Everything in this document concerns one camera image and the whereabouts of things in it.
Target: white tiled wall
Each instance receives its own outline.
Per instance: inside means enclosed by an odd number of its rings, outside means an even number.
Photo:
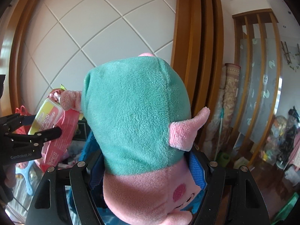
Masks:
[[[36,113],[51,89],[81,90],[105,62],[151,52],[170,63],[176,0],[41,0],[22,59],[22,103]]]

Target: green plush fabric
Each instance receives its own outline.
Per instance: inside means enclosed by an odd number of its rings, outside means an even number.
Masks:
[[[169,124],[190,118],[190,103],[184,83],[161,58],[128,58],[92,69],[81,108],[111,174],[159,170],[183,157],[168,144]]]

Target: metal screw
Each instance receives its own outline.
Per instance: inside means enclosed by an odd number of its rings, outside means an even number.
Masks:
[[[241,166],[241,170],[242,170],[243,172],[247,172],[247,171],[248,171],[248,168],[247,168],[246,166]]]
[[[84,167],[85,166],[85,162],[84,161],[80,161],[79,163],[77,163],[77,166],[79,167]]]
[[[47,169],[47,172],[48,172],[48,173],[51,173],[51,172],[53,172],[54,170],[55,170],[55,167],[51,166],[51,167],[49,167],[49,168]]]
[[[216,167],[216,166],[218,166],[218,163],[215,162],[215,161],[211,161],[211,162],[209,162],[209,165],[210,165],[211,167]]]

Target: plush toy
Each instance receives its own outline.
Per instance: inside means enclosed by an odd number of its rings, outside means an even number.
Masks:
[[[65,91],[65,110],[82,110],[104,155],[103,195],[132,225],[188,225],[181,211],[200,192],[184,151],[209,116],[191,119],[184,83],[152,54],[108,62],[89,71],[82,92]]]

